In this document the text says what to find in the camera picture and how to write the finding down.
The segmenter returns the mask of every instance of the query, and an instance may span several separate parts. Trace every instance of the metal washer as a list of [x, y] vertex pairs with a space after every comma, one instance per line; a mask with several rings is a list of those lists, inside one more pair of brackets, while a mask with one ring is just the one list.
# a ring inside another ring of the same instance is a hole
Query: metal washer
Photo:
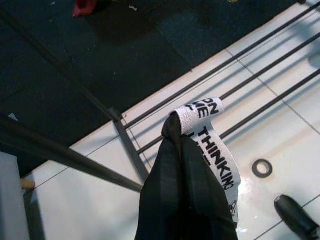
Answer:
[[[266, 167], [266, 173], [262, 173], [262, 172], [260, 172], [258, 170], [258, 165], [259, 164], [263, 164]], [[265, 159], [258, 159], [252, 165], [253, 174], [256, 175], [258, 178], [261, 178], [261, 179], [265, 179], [265, 178], [269, 177], [272, 174], [273, 170], [274, 169], [273, 169], [271, 163], [269, 161], [265, 160]]]

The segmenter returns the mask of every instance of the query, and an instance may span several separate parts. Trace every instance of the white tile floor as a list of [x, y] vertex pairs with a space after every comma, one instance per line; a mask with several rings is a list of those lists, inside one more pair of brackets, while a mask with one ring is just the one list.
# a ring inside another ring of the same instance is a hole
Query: white tile floor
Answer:
[[[130, 122], [307, 8], [307, 5], [294, 5], [125, 112], [124, 120]], [[172, 109], [195, 99], [221, 96], [319, 32], [318, 8], [134, 125], [129, 130], [134, 145], [143, 147], [158, 137]], [[317, 69], [320, 69], [320, 40], [227, 98], [224, 101], [226, 113], [212, 120], [212, 124], [223, 133]], [[320, 223], [319, 108], [320, 76], [224, 140], [242, 176], [239, 188], [240, 240], [298, 239], [281, 223], [274, 209], [274, 199], [280, 194], [295, 198]], [[140, 183], [111, 122], [71, 148]], [[159, 144], [141, 155], [148, 170], [154, 164], [158, 148]], [[260, 158], [268, 159], [273, 165], [273, 174], [266, 179], [255, 177], [251, 170], [252, 163]], [[35, 191], [24, 195], [32, 239], [134, 239], [138, 223], [137, 193], [53, 161], [37, 168], [28, 178], [36, 182]]]

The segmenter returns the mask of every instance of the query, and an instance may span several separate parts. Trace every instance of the white fabric tag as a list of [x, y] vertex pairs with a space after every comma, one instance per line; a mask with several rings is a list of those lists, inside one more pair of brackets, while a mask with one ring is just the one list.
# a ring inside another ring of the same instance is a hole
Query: white fabric tag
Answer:
[[234, 157], [211, 125], [210, 118], [222, 114], [225, 107], [219, 98], [208, 98], [174, 110], [179, 116], [181, 134], [188, 135], [200, 146], [203, 157], [224, 189], [233, 221], [238, 218], [240, 173]]

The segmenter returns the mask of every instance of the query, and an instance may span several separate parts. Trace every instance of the dark floor mat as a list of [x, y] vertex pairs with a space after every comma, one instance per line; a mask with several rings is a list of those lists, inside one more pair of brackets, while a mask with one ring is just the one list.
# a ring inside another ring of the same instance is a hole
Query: dark floor mat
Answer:
[[[124, 112], [295, 1], [103, 1], [80, 18], [72, 18], [73, 0], [0, 3], [107, 107]], [[0, 30], [0, 113], [66, 146], [108, 121], [3, 21]], [[22, 176], [45, 161], [22, 160]]]
[[192, 66], [227, 48], [270, 21], [294, 0], [135, 0], [138, 6], [162, 3], [146, 9], [148, 20]]

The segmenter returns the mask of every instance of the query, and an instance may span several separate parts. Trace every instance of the red object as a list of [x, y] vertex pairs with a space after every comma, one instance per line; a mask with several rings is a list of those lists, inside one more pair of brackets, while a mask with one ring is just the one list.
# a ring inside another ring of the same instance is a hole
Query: red object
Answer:
[[87, 16], [93, 13], [98, 0], [76, 0], [73, 16]]

